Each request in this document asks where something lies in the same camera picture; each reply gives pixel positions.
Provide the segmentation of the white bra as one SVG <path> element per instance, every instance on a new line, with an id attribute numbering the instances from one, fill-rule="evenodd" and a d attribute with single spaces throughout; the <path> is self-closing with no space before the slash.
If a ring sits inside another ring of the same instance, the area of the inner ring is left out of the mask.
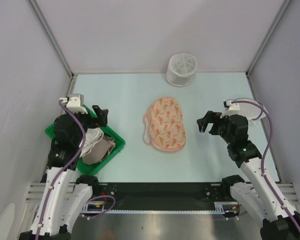
<path id="1" fill-rule="evenodd" d="M 99 128 L 88 128 L 85 134 L 85 142 L 80 154 L 80 158 L 88 155 L 97 143 L 104 137 L 104 132 Z"/>

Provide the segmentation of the pink tulip mesh laundry bag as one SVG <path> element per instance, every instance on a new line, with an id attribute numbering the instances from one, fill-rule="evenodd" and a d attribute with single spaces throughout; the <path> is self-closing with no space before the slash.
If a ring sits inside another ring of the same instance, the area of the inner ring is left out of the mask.
<path id="1" fill-rule="evenodd" d="M 183 113 L 178 101 L 173 97 L 157 99 L 143 116 L 142 140 L 163 152 L 177 152 L 187 141 L 183 124 Z"/>

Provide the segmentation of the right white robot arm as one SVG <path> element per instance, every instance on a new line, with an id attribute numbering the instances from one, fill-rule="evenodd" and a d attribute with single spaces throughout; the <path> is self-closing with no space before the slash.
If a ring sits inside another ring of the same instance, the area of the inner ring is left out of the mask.
<path id="1" fill-rule="evenodd" d="M 300 240 L 300 212 L 269 175 L 264 155 L 249 140 L 247 118 L 208 111 L 196 122 L 201 133 L 208 124 L 212 125 L 209 133 L 227 143 L 229 157 L 252 185 L 248 186 L 239 175 L 225 177 L 221 181 L 221 196 L 227 201 L 238 201 L 261 224 L 263 240 Z"/>

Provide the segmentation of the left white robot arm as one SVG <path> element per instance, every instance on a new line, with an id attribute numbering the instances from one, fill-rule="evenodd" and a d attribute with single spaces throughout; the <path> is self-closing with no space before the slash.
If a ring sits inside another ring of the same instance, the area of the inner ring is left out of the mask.
<path id="1" fill-rule="evenodd" d="M 67 189 L 75 173 L 77 162 L 87 140 L 87 131 L 106 127 L 108 109 L 93 105 L 95 116 L 85 107 L 75 113 L 61 104 L 65 113 L 54 120 L 53 134 L 46 170 L 46 182 L 35 219 L 21 240 L 69 240 L 72 228 L 90 199 L 100 196 L 101 188 L 97 177 L 82 175 L 75 183 L 73 193 L 65 203 Z"/>

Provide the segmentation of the flat white mesh laundry bag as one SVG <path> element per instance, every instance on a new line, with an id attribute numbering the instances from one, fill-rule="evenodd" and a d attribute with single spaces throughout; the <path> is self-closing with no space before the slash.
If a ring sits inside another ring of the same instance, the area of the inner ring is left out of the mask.
<path id="1" fill-rule="evenodd" d="M 246 117 L 249 124 L 258 125 L 261 119 L 266 117 L 266 114 L 261 110 L 262 108 L 267 112 L 262 103 L 250 98 L 237 98 L 234 101 L 239 102 L 238 114 Z"/>

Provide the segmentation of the white cylindrical mesh laundry bag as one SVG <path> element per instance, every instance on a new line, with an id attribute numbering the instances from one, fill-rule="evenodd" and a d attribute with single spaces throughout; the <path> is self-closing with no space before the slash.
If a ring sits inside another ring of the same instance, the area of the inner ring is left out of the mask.
<path id="1" fill-rule="evenodd" d="M 189 85 L 197 71 L 197 58 L 189 53 L 178 53 L 173 55 L 166 71 L 166 80 L 175 87 L 186 87 Z"/>

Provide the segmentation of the beige cloth in tray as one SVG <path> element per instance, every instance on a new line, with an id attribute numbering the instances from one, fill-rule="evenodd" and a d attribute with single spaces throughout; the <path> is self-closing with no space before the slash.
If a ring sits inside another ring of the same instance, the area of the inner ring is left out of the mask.
<path id="1" fill-rule="evenodd" d="M 82 157 L 82 161 L 86 165 L 93 165 L 104 161 L 116 146 L 114 137 L 104 136 L 100 142 L 98 142 L 92 151 Z"/>

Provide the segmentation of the green plastic tray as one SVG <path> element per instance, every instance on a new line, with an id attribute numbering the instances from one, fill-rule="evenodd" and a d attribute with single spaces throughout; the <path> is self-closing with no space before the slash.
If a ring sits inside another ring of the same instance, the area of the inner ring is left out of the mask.
<path id="1" fill-rule="evenodd" d="M 100 130 L 103 131 L 103 139 L 104 141 L 99 141 L 90 154 L 86 155 L 85 158 L 87 160 L 92 160 L 92 157 L 96 156 L 97 147 L 101 146 L 101 143 L 108 142 L 110 152 L 104 155 L 102 161 L 98 161 L 94 164 L 86 164 L 84 163 L 84 159 L 81 157 L 77 161 L 76 168 L 81 172 L 82 175 L 94 176 L 96 175 L 110 160 L 112 160 L 125 146 L 125 140 L 119 136 L 114 130 L 112 130 L 108 125 L 105 127 L 101 127 Z"/>

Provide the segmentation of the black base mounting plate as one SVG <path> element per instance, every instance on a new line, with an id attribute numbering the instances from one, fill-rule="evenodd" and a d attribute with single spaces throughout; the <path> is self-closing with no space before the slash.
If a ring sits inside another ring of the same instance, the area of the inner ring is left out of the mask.
<path id="1" fill-rule="evenodd" d="M 98 195 L 110 195 L 116 203 L 156 200 L 194 200 L 201 202 L 234 202 L 220 183 L 212 182 L 109 182 L 99 185 Z"/>

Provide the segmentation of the aluminium frame rail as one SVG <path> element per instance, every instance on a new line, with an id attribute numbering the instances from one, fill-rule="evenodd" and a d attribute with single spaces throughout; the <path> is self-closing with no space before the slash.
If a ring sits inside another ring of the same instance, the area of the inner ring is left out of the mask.
<path id="1" fill-rule="evenodd" d="M 45 183 L 33 183 L 31 184 L 26 200 L 26 203 L 40 203 L 43 197 L 43 193 L 45 190 Z M 75 183 L 70 182 L 68 187 L 66 188 L 66 193 L 64 195 L 63 201 L 66 202 L 70 196 L 72 195 L 75 188 Z"/>

